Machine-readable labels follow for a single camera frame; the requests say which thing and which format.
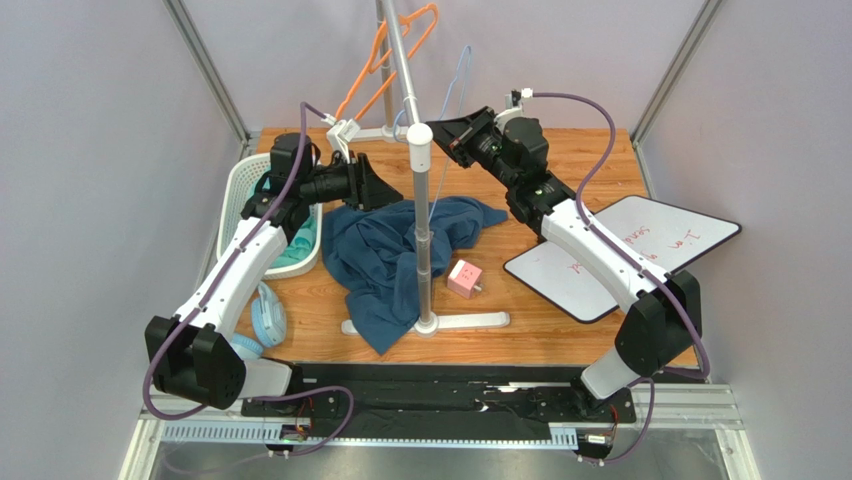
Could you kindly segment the dark blue t shirt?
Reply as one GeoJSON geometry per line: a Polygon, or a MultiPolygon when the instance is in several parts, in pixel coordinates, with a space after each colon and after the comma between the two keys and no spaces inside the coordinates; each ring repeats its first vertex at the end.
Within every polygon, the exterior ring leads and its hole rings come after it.
{"type": "MultiPolygon", "coordinates": [[[[484,229],[507,220],[506,211],[471,197],[439,200],[429,224],[431,276],[442,276],[455,251],[473,248],[484,229]]],[[[414,202],[332,210],[323,220],[321,251],[330,275],[348,290],[356,330],[385,354],[419,319],[414,202]]]]}

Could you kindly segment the teal t shirt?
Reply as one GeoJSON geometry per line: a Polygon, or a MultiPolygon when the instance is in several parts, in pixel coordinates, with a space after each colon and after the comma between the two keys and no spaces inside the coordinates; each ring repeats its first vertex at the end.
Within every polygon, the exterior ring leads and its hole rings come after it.
{"type": "MultiPolygon", "coordinates": [[[[253,208],[251,216],[262,217],[266,206],[272,203],[274,197],[268,175],[264,174],[255,183],[254,191],[247,198],[247,203],[253,208]]],[[[295,237],[272,262],[271,267],[273,269],[290,268],[306,260],[317,244],[318,231],[317,206],[311,206],[308,217],[296,232],[295,237]]]]}

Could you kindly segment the orange plastic hanger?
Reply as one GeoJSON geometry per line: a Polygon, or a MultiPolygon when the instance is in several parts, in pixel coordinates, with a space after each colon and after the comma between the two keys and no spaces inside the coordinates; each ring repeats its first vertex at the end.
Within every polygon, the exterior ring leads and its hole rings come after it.
{"type": "MultiPolygon", "coordinates": [[[[356,94],[360,91],[364,81],[375,74],[379,74],[381,76],[381,83],[372,96],[354,115],[354,119],[356,121],[362,120],[379,100],[387,103],[386,97],[392,90],[392,82],[396,79],[397,74],[393,73],[391,70],[392,55],[395,53],[395,50],[391,46],[390,23],[388,20],[389,14],[384,12],[384,5],[382,1],[378,2],[377,14],[376,33],[372,40],[370,53],[348,92],[338,104],[338,107],[333,114],[333,117],[336,120],[342,120],[344,118],[347,108],[355,98],[356,94]]],[[[425,30],[421,33],[413,46],[407,50],[406,56],[408,59],[411,59],[418,53],[424,42],[437,27],[441,17],[440,10],[434,2],[430,2],[421,6],[412,13],[397,16],[402,39],[405,39],[410,34],[412,24],[416,23],[424,16],[431,18],[430,23],[425,27],[425,30]]]]}

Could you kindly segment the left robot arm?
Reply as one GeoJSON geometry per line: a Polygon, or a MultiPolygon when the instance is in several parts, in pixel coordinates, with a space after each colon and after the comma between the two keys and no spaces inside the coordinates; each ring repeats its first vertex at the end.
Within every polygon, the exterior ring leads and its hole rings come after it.
{"type": "Polygon", "coordinates": [[[341,201],[371,211],[403,198],[363,153],[348,160],[335,152],[329,164],[321,164],[319,149],[305,134],[278,136],[266,157],[269,167],[240,211],[225,255],[172,316],[155,316],[145,329],[149,367],[142,390],[150,412],[155,410],[152,388],[199,409],[284,396],[292,377],[289,365],[244,359],[235,349],[243,308],[316,206],[341,201]]]}

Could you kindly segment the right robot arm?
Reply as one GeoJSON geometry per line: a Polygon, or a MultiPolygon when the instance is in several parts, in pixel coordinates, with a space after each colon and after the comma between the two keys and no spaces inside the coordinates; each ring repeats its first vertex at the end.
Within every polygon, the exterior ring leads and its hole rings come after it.
{"type": "Polygon", "coordinates": [[[505,186],[512,215],[577,260],[624,312],[613,347],[580,374],[578,398],[607,400],[699,344],[698,280],[668,273],[597,222],[579,192],[549,170],[549,143],[538,120],[517,117],[500,126],[494,110],[484,107],[428,126],[450,159],[464,168],[478,164],[505,186]]]}

